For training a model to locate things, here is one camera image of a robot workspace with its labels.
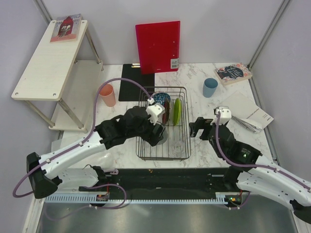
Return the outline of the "dark grey ceramic mug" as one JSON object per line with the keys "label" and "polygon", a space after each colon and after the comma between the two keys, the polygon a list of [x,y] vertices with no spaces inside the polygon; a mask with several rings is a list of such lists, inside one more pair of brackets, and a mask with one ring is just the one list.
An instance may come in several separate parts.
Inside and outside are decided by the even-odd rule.
{"label": "dark grey ceramic mug", "polygon": [[163,132],[162,137],[163,138],[157,143],[157,145],[162,145],[162,144],[164,144],[167,141],[168,133],[167,133],[166,130]]}

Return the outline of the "light blue plastic cup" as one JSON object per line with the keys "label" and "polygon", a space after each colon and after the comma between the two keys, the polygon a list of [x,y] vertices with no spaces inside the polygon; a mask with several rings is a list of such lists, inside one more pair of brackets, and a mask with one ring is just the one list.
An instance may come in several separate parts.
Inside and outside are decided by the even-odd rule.
{"label": "light blue plastic cup", "polygon": [[210,98],[215,93],[218,87],[218,82],[213,78],[207,78],[204,80],[203,84],[203,96],[205,98]]}

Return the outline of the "pink plastic cup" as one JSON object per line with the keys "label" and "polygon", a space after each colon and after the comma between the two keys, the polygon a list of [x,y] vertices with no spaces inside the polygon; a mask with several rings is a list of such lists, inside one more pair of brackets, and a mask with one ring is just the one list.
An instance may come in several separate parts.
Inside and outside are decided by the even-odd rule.
{"label": "pink plastic cup", "polygon": [[110,84],[103,86],[99,92],[100,97],[105,102],[106,106],[113,107],[116,104],[114,88]]}

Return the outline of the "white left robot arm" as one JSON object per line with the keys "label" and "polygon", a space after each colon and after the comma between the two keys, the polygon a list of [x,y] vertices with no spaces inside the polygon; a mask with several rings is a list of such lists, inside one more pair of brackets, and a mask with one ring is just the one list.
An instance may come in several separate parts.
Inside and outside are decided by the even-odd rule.
{"label": "white left robot arm", "polygon": [[165,108],[157,103],[148,107],[135,106],[124,115],[118,115],[95,126],[88,136],[55,152],[38,155],[32,152],[26,157],[26,171],[36,199],[55,193],[68,182],[61,173],[77,162],[96,153],[122,145],[127,139],[139,137],[156,146],[164,136],[164,126],[158,119]]}

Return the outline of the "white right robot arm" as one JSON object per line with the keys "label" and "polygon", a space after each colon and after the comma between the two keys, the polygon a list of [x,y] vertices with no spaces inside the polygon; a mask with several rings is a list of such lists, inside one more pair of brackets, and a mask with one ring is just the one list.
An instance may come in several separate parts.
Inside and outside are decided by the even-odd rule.
{"label": "white right robot arm", "polygon": [[223,178],[228,191],[236,188],[254,192],[293,211],[300,220],[311,222],[311,183],[270,161],[258,149],[235,139],[226,125],[199,117],[191,122],[190,136],[208,141],[216,155],[230,167]]}

